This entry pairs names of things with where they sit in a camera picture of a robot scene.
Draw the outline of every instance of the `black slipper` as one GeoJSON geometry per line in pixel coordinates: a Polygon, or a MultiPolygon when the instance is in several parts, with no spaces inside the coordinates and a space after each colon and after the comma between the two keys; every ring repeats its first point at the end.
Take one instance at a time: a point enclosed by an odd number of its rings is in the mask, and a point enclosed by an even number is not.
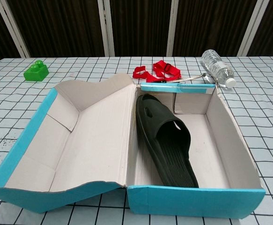
{"type": "Polygon", "coordinates": [[[138,97],[136,120],[163,184],[198,188],[189,162],[191,136],[185,124],[149,94],[138,97]]]}

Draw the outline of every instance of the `bottle cap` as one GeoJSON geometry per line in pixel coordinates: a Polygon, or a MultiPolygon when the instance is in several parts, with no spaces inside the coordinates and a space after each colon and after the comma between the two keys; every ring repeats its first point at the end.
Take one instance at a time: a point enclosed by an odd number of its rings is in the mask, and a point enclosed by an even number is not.
{"type": "Polygon", "coordinates": [[[236,81],[234,80],[234,78],[229,78],[228,80],[226,80],[225,84],[227,88],[233,88],[236,85],[236,81]]]}

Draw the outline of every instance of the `water bottle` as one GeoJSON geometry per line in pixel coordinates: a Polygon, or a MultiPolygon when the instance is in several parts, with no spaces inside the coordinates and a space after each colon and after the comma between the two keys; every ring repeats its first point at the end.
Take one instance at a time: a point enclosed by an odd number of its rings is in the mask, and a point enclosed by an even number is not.
{"type": "Polygon", "coordinates": [[[233,70],[212,49],[204,51],[202,60],[221,87],[233,88],[236,84],[233,70]]]}

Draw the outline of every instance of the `open shoe box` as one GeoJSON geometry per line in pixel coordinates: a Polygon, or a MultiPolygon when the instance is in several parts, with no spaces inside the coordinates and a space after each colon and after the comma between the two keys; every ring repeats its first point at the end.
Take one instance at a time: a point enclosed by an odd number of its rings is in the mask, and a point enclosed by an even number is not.
{"type": "Polygon", "coordinates": [[[135,213],[243,218],[265,191],[240,130],[212,85],[144,84],[191,133],[200,188],[165,187],[141,137],[126,74],[53,88],[0,166],[0,199],[35,212],[127,187],[135,213]]]}

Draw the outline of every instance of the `green toy block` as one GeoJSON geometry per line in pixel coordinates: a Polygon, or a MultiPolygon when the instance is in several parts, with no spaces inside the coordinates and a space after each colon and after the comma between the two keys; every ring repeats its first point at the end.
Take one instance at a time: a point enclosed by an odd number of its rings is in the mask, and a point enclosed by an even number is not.
{"type": "Polygon", "coordinates": [[[47,66],[41,60],[37,60],[24,72],[26,81],[43,81],[49,74],[47,66]]]}

